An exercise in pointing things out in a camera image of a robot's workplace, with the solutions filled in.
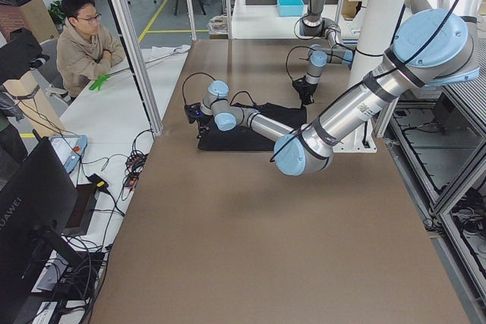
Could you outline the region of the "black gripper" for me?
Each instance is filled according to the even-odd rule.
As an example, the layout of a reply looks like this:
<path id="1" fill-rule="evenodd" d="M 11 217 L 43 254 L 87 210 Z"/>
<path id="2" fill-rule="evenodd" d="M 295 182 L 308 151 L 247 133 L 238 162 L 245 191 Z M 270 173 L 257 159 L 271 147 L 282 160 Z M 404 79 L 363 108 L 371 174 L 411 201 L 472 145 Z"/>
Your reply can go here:
<path id="1" fill-rule="evenodd" d="M 305 107 L 306 105 L 310 105 L 314 103 L 314 92 L 317 89 L 317 84 L 316 83 L 308 83 L 306 82 L 306 87 L 303 92 L 299 93 L 299 96 L 301 97 L 301 106 Z"/>
<path id="2" fill-rule="evenodd" d="M 198 119 L 198 131 L 197 131 L 197 139 L 200 139 L 204 133 L 208 132 L 210 130 L 210 126 L 208 125 L 212 119 L 212 115 L 207 115 L 203 113 L 202 111 L 199 111 L 197 113 L 197 119 Z"/>

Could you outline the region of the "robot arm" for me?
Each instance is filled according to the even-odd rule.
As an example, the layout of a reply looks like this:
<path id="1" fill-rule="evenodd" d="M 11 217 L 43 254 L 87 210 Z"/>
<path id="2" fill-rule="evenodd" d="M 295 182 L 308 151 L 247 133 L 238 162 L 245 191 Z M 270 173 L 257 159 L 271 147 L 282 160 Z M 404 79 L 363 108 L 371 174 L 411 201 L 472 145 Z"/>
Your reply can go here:
<path id="1" fill-rule="evenodd" d="M 241 125 L 274 141 L 271 160 L 285 175 L 323 171 L 333 160 L 334 146 L 406 90 L 436 78 L 457 78 L 472 60 L 471 22 L 444 9 L 412 15 L 397 30 L 382 62 L 298 130 L 256 109 L 230 105 L 229 88 L 220 80 L 209 85 L 195 115 L 213 118 L 221 131 Z"/>
<path id="2" fill-rule="evenodd" d="M 351 64 L 353 54 L 342 44 L 341 29 L 337 22 L 322 16 L 326 0 L 309 0 L 307 13 L 301 20 L 301 35 L 313 39 L 325 39 L 328 46 L 313 44 L 308 50 L 306 74 L 292 81 L 298 92 L 301 105 L 314 102 L 314 92 L 319 84 L 324 67 L 329 63 Z"/>

